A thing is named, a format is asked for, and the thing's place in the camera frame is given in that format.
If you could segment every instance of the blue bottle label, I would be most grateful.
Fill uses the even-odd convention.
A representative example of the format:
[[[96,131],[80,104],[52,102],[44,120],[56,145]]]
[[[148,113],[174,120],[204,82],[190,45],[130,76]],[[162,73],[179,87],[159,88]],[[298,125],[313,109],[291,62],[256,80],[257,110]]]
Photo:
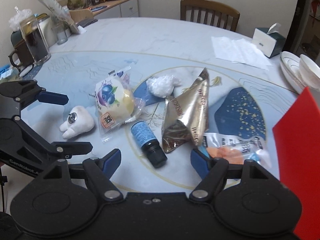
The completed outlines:
[[[148,141],[157,139],[146,122],[136,123],[132,126],[131,133],[140,148]]]

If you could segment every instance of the mug handle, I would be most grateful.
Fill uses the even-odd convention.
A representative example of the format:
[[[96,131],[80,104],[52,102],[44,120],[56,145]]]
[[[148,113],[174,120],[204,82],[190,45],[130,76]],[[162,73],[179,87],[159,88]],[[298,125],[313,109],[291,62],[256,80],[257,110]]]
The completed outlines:
[[[21,66],[22,66],[22,62],[20,62],[18,65],[13,62],[12,56],[13,56],[13,54],[15,54],[15,53],[18,53],[18,51],[17,51],[16,49],[15,49],[13,52],[11,52],[11,54],[8,56],[8,57],[9,57],[9,60],[10,60],[10,63],[11,63],[11,65],[14,66],[14,67],[21,67]]]

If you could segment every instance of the tooth-shaped plush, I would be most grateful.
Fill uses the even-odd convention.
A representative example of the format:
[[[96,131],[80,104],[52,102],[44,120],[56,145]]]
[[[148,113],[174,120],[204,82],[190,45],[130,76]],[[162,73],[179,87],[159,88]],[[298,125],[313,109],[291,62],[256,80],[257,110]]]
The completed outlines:
[[[75,106],[71,113],[76,113],[76,119],[72,123],[69,118],[60,125],[60,131],[64,132],[63,139],[70,139],[81,133],[88,132],[94,127],[94,120],[90,113],[83,106]]]

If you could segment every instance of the red panel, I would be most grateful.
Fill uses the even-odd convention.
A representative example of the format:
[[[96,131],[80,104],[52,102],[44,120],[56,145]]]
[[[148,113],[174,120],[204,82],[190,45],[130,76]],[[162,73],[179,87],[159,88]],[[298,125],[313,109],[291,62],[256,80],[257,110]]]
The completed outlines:
[[[273,128],[280,181],[302,203],[295,234],[303,240],[320,239],[320,111],[305,88]]]

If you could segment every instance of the gold foil package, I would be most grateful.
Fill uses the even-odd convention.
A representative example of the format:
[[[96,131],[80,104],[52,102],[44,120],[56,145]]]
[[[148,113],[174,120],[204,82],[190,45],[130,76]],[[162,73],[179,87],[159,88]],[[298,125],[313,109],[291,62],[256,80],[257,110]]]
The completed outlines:
[[[166,153],[187,141],[202,144],[208,129],[209,74],[206,68],[192,86],[176,98],[167,97],[162,126],[162,147]]]

